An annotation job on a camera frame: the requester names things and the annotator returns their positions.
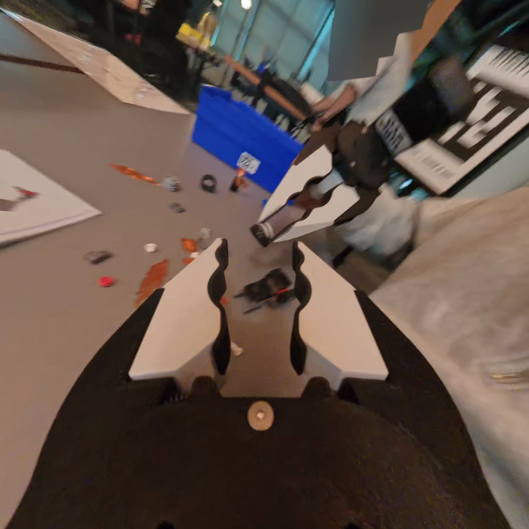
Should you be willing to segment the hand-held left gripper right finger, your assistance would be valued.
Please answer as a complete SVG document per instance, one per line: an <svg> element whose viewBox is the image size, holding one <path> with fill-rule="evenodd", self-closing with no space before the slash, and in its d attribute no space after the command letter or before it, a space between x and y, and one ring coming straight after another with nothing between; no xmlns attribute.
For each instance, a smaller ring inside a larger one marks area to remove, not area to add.
<svg viewBox="0 0 529 529"><path fill-rule="evenodd" d="M386 381L389 370L356 289L304 243L293 244L294 313L290 362L298 376Z"/></svg>

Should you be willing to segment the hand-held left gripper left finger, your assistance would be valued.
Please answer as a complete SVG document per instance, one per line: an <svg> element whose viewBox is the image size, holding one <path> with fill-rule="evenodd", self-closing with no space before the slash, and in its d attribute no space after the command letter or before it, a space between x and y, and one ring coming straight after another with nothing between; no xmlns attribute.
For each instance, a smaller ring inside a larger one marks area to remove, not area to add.
<svg viewBox="0 0 529 529"><path fill-rule="evenodd" d="M226 310L228 242L218 238L163 288L129 369L133 381L171 378L190 392L196 378L225 381L231 356Z"/></svg>

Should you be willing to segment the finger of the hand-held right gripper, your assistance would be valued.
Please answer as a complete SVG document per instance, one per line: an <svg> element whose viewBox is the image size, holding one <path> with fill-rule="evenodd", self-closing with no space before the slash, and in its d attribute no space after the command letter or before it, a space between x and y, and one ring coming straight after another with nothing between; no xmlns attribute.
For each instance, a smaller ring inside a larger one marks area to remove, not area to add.
<svg viewBox="0 0 529 529"><path fill-rule="evenodd" d="M289 224L271 239L271 242L285 242L298 239L304 235L332 226L343 213L352 208L360 196L354 187L341 184L331 189L326 195L327 201L312 209L299 220Z"/></svg>
<svg viewBox="0 0 529 529"><path fill-rule="evenodd" d="M288 202L299 196L304 190L315 189L316 196L324 197L336 187L336 175L333 173L331 151L322 145L303 161L297 161L275 189L258 219L263 223L277 214Z"/></svg>

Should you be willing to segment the thin black lego tire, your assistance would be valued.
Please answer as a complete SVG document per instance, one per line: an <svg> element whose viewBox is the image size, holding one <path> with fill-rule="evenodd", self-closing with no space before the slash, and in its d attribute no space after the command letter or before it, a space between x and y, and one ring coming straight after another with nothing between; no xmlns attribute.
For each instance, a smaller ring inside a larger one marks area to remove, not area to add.
<svg viewBox="0 0 529 529"><path fill-rule="evenodd" d="M268 223L256 223L250 227L250 232L262 248L267 248L276 236L274 227Z"/></svg>

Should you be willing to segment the lego instruction booklet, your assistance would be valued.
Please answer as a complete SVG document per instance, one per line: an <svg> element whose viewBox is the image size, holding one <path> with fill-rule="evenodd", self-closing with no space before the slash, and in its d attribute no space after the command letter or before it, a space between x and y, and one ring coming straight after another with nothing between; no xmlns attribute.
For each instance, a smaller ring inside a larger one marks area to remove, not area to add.
<svg viewBox="0 0 529 529"><path fill-rule="evenodd" d="M1 247L101 214L21 158L1 150Z"/></svg>

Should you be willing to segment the orange lego flame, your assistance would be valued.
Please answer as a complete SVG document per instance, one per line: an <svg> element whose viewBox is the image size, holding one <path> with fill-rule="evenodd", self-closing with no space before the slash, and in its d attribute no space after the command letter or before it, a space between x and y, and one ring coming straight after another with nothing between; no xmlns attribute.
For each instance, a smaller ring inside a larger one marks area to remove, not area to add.
<svg viewBox="0 0 529 529"><path fill-rule="evenodd" d="M114 163L110 163L109 167L113 168L114 170L116 170L122 175L128 176L129 178L133 180L140 181L140 182L146 182L146 183L158 186L158 187L162 185L161 183L157 182L156 180L149 177L148 175L138 172L137 170L133 168L129 168L127 166L123 166L120 164L114 164Z"/></svg>
<svg viewBox="0 0 529 529"><path fill-rule="evenodd" d="M157 289L164 286L169 262L169 259L163 259L148 269L136 290L134 308L140 307Z"/></svg>

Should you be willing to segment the black lego motorcycle build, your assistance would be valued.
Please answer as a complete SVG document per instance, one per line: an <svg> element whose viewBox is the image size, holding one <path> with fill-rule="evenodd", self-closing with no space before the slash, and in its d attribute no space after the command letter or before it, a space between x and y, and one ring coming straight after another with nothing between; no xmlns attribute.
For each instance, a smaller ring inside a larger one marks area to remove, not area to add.
<svg viewBox="0 0 529 529"><path fill-rule="evenodd" d="M244 314L250 314L265 306L285 305L295 298L295 293L288 275L281 268L275 268L260 280L245 285L233 298L242 301Z"/></svg>

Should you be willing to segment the blue plastic bin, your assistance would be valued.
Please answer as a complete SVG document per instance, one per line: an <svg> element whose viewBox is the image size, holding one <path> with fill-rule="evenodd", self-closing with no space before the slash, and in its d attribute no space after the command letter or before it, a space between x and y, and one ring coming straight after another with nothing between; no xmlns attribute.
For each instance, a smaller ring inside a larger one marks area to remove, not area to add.
<svg viewBox="0 0 529 529"><path fill-rule="evenodd" d="M202 84L192 142L273 193L302 144L227 90Z"/></svg>

